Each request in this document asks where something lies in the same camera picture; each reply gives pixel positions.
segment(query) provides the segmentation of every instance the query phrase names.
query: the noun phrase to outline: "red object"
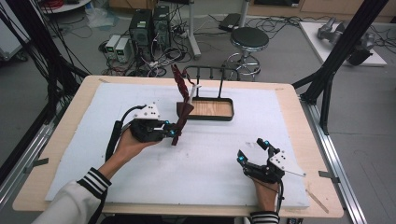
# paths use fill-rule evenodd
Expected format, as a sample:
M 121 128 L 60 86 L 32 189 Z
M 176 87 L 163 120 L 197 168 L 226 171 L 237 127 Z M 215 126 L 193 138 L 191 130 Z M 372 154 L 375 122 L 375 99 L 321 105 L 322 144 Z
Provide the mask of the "red object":
M 186 83 L 184 82 L 183 77 L 186 77 L 187 80 L 190 82 L 190 84 L 192 84 L 192 85 L 195 85 L 195 84 L 193 82 L 191 82 L 190 76 L 189 76 L 189 74 L 187 74 L 186 70 L 184 70 L 183 73 L 181 73 L 175 64 L 172 64 L 171 67 L 172 67 L 172 72 L 174 74 L 175 82 L 177 83 L 178 90 L 180 91 L 181 96 L 183 97 L 183 102 L 177 102 L 178 120 L 176 123 L 176 127 L 177 127 L 178 131 L 177 131 L 177 136 L 174 137 L 174 139 L 172 141 L 172 146 L 175 146 L 177 144 L 178 138 L 181 136 L 181 130 L 183 130 L 184 126 L 186 125 L 187 116 L 194 109 L 193 105 L 190 105 L 189 103 L 187 103 L 190 99 L 190 96 L 189 96 L 189 90 L 187 89 L 187 86 L 186 86 Z
M 60 8 L 64 5 L 64 0 L 47 0 L 42 3 L 40 3 L 40 6 L 45 9 L 57 9 Z

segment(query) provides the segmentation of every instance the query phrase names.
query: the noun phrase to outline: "person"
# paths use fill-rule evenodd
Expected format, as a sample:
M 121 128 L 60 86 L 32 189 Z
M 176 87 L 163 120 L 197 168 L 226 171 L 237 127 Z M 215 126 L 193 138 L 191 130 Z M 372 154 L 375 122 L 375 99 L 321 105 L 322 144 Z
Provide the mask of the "person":
M 133 137 L 130 129 L 127 129 L 121 135 L 110 159 L 97 170 L 91 168 L 79 181 L 73 180 L 63 186 L 49 207 L 33 223 L 88 223 L 98 208 L 102 195 L 110 187 L 111 177 L 144 148 L 157 143 L 140 143 Z M 275 212 L 277 184 L 253 181 L 261 209 L 251 214 L 253 223 L 278 223 L 279 216 Z

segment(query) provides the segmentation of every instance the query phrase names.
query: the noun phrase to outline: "sleeve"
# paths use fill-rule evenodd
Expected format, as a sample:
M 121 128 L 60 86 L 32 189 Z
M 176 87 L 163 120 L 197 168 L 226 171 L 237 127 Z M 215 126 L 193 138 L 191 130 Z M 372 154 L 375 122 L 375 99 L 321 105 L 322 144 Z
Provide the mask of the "sleeve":
M 49 207 L 33 223 L 88 223 L 111 182 L 91 170 L 79 181 L 71 181 L 55 195 Z
M 250 214 L 252 223 L 278 224 L 279 215 L 276 212 L 254 212 Z

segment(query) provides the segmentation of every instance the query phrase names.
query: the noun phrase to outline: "metal stool base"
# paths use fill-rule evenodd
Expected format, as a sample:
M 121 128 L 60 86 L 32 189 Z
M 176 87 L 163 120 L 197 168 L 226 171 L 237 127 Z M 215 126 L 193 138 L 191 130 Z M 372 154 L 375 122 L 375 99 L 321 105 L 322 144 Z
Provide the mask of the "metal stool base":
M 238 57 L 237 61 L 234 61 L 233 58 L 239 55 L 242 56 Z M 227 61 L 224 62 L 224 66 L 236 69 L 240 75 L 252 76 L 252 81 L 255 81 L 256 74 L 259 74 L 262 70 L 259 60 L 251 56 L 250 52 L 245 50 L 243 51 L 243 53 L 235 53 L 228 57 Z M 231 72 L 229 76 L 230 80 L 232 79 L 232 76 L 233 72 Z

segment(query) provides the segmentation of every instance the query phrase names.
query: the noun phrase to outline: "wrist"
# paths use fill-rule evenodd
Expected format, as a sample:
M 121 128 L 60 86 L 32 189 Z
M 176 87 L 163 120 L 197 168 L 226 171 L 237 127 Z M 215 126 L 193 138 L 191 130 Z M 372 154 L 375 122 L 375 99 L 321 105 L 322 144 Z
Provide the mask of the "wrist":
M 108 161 L 103 164 L 98 171 L 108 180 L 126 163 L 120 156 L 114 154 Z

